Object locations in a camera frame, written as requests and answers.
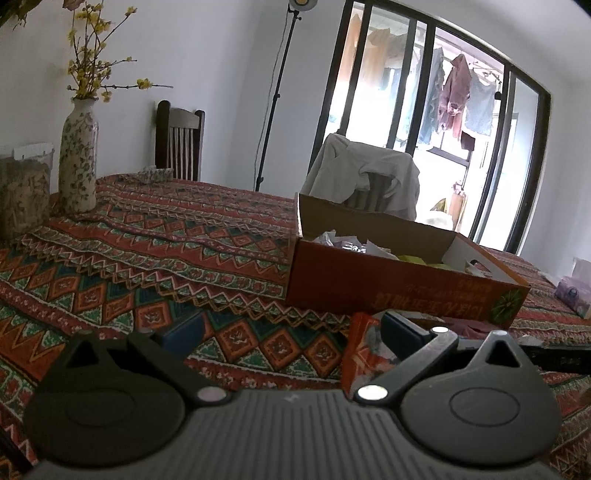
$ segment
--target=patterned tablecloth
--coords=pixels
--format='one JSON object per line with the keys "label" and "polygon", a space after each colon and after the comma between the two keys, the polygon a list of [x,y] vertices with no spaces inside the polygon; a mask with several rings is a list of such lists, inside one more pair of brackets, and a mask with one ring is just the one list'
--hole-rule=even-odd
{"label": "patterned tablecloth", "polygon": [[[185,181],[102,179],[97,208],[52,217],[0,247],[0,426],[32,462],[22,415],[68,338],[121,338],[194,312],[204,342],[186,363],[228,388],[338,388],[349,318],[287,307],[290,199]],[[532,285],[514,323],[552,343],[591,343],[591,324],[535,267],[494,252]],[[544,373],[564,414],[551,464],[587,478],[588,377]]]}

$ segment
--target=cardboard box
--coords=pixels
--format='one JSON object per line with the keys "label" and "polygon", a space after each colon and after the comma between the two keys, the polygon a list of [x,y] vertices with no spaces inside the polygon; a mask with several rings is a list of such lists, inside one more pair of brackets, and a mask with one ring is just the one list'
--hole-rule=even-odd
{"label": "cardboard box", "polygon": [[[286,303],[301,308],[354,314],[386,309],[491,322],[507,329],[530,287],[519,275],[457,232],[384,213],[350,209],[306,195],[296,197]],[[412,255],[444,270],[314,243],[323,232],[368,239],[395,255]],[[492,278],[463,273],[477,260]]]}

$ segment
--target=sliding glass door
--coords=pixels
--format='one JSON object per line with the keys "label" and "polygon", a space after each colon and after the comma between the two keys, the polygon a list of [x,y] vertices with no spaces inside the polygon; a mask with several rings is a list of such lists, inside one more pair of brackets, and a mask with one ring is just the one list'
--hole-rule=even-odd
{"label": "sliding glass door", "polygon": [[389,10],[354,3],[324,137],[337,132],[404,151],[426,28]]}
{"label": "sliding glass door", "polygon": [[312,160],[330,133],[405,151],[417,221],[517,252],[545,149],[549,94],[497,52],[385,0],[348,0]]}

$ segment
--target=flower vase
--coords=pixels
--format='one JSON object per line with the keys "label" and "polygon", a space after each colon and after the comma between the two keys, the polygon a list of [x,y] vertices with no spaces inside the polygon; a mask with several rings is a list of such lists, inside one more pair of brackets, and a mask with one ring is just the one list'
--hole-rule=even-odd
{"label": "flower vase", "polygon": [[66,118],[60,149],[60,207],[63,213],[84,213],[96,206],[96,142],[99,124],[95,100],[74,99]]}

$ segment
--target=light stand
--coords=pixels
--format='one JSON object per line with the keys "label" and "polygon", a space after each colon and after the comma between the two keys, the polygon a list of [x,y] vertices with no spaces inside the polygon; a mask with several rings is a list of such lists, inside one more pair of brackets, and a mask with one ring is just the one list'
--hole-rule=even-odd
{"label": "light stand", "polygon": [[283,52],[283,61],[281,62],[281,68],[279,70],[279,77],[277,79],[277,87],[275,88],[275,96],[273,97],[273,103],[271,105],[271,113],[269,114],[269,123],[267,123],[267,133],[265,134],[265,143],[262,147],[262,154],[261,154],[261,163],[259,165],[259,173],[256,177],[256,187],[255,192],[258,192],[261,188],[261,183],[265,180],[262,176],[262,169],[265,166],[265,157],[267,156],[267,147],[269,146],[269,136],[271,135],[271,127],[273,125],[273,117],[275,116],[275,108],[277,107],[277,100],[281,98],[279,93],[279,88],[281,87],[281,79],[283,78],[283,71],[285,70],[285,62],[287,60],[287,53],[290,49],[291,38],[294,33],[294,28],[296,27],[296,21],[301,20],[300,11],[293,10],[291,7],[287,7],[287,11],[293,14],[293,18],[291,19],[291,28],[290,34],[287,37],[287,44],[285,45],[285,52]]}

